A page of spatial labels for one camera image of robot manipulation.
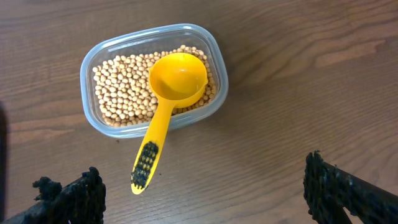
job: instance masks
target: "yellow handle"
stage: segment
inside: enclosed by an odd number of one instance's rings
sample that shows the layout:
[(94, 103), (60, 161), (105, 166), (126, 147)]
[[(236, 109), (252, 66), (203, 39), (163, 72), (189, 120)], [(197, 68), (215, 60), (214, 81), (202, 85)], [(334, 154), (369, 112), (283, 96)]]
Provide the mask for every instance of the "yellow handle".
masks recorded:
[[(155, 173), (157, 164), (159, 162), (160, 155), (162, 153), (164, 141), (166, 139), (167, 130), (169, 128), (169, 123), (172, 115), (172, 111), (175, 107), (176, 103), (169, 100), (160, 100), (156, 109), (155, 115), (150, 122), (148, 130), (145, 134), (144, 140), (142, 140), (142, 144), (139, 148), (138, 155), (136, 161), (134, 163), (134, 167), (132, 168), (132, 177), (131, 177), (131, 190), (134, 194), (141, 194), (145, 188), (148, 186), (152, 176)], [(133, 182), (133, 172), (139, 162), (140, 156), (142, 154), (142, 149), (148, 142), (153, 142), (157, 148), (157, 154), (155, 160), (153, 161), (153, 165), (150, 168), (150, 174), (147, 177), (146, 184), (144, 187), (139, 187), (134, 185)]]

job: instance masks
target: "brown wood grain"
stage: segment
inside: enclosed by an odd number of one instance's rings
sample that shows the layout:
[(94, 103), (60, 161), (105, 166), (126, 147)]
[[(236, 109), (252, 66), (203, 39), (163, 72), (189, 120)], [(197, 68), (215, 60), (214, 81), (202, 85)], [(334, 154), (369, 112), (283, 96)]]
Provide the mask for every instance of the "brown wood grain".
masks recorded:
[[(142, 138), (117, 141), (87, 122), (81, 61), (103, 40), (181, 22), (218, 41), (228, 97), (168, 133), (151, 185), (133, 195)], [(398, 194), (398, 2), (1, 1), (0, 101), (6, 217), (35, 203), (42, 175), (67, 184), (95, 166), (106, 223), (314, 223), (302, 179), (316, 149)]]

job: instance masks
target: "transparent plastic container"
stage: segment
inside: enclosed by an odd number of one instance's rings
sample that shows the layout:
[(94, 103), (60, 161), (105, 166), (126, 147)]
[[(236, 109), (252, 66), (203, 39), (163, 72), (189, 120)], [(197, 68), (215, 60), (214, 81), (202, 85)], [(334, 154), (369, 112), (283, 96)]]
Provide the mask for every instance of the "transparent plastic container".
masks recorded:
[(204, 28), (193, 24), (175, 24), (142, 30), (122, 35), (93, 47), (83, 60), (80, 68), (81, 99), (90, 124), (103, 134), (113, 138), (135, 138), (144, 136), (149, 122), (125, 127), (108, 126), (95, 95), (95, 81), (92, 68), (102, 65), (104, 60), (116, 55), (149, 54), (170, 51), (181, 45), (197, 47), (208, 56), (210, 70), (216, 82), (217, 94), (206, 106), (172, 116), (169, 130), (182, 128), (213, 114), (224, 102), (228, 92), (228, 76), (220, 49), (214, 37)]

